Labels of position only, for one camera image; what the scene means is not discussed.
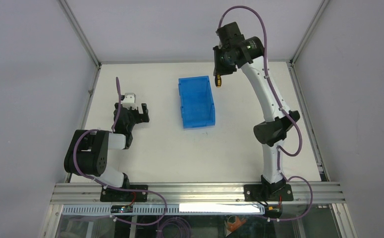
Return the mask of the black yellow screwdriver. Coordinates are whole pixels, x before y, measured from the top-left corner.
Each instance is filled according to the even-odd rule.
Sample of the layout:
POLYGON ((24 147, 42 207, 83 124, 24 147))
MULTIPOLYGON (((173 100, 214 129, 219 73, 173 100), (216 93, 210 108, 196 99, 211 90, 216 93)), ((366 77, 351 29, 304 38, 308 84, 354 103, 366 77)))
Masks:
POLYGON ((215 76, 215 85, 218 88, 222 86, 222 78, 219 74, 215 76))

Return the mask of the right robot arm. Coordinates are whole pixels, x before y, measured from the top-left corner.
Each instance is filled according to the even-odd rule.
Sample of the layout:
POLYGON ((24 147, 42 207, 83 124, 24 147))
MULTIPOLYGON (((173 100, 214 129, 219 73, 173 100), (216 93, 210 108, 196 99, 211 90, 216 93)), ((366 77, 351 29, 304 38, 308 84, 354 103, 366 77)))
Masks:
POLYGON ((245 192, 258 200, 278 196, 286 186, 280 168, 280 148, 300 114, 291 110, 277 91, 269 75, 266 45, 258 37, 246 39, 236 22, 219 27, 216 34, 219 44, 213 47, 215 86, 221 87, 222 76, 241 70, 249 80, 264 116, 264 121, 253 127, 254 135, 262 145, 264 171, 260 185, 247 187, 245 192))

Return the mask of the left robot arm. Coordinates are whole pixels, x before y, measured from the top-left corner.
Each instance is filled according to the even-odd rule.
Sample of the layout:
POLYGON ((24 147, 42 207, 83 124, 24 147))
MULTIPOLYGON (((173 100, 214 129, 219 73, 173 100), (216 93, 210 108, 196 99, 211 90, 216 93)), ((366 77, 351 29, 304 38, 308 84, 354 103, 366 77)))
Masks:
POLYGON ((76 130, 64 158, 66 172, 91 179, 105 188, 130 189, 128 175, 108 165, 109 150, 129 149, 133 141, 133 128, 150 121, 148 107, 136 104, 136 95, 126 93, 115 103, 111 131, 92 129, 76 130))

